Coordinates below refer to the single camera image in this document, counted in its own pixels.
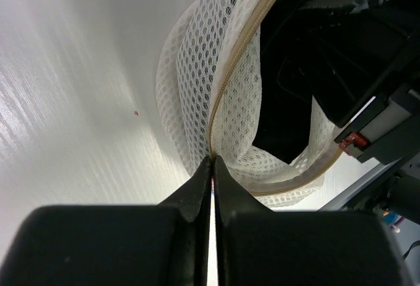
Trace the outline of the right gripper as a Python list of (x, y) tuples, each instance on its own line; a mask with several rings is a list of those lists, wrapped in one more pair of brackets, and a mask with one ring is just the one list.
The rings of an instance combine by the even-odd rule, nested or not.
[(338, 134), (338, 147), (361, 163), (417, 154), (419, 0), (301, 0), (288, 22), (312, 101), (336, 126), (379, 94)]

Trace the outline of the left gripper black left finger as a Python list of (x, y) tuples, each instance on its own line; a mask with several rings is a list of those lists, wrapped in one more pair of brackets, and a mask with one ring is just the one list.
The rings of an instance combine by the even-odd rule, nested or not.
[(2, 285), (205, 285), (211, 160), (157, 205), (50, 205), (20, 225)]

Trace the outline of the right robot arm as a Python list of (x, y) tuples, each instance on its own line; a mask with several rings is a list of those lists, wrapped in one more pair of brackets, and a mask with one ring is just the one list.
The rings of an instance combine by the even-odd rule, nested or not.
[(419, 222), (419, 0), (301, 0), (285, 30), (335, 145), (379, 162), (335, 205)]

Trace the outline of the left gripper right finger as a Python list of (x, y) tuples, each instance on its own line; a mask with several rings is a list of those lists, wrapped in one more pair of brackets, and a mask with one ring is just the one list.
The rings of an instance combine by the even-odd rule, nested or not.
[(385, 223), (353, 211), (276, 212), (213, 163), (220, 285), (407, 285)]

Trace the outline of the beige mesh laundry bag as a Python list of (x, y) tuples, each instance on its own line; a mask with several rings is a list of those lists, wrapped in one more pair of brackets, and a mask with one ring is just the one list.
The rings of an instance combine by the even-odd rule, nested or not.
[(165, 41), (156, 101), (188, 173), (209, 155), (269, 207), (319, 190), (340, 151), (337, 127), (312, 101), (308, 146), (290, 164), (253, 145), (262, 102), (261, 23), (276, 0), (196, 0)]

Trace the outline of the black lace bra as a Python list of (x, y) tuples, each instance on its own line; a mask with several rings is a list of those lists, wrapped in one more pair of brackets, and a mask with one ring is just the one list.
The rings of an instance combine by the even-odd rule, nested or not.
[(261, 23), (262, 102), (253, 145), (290, 164), (308, 146), (312, 93), (293, 59), (301, 0), (276, 0)]

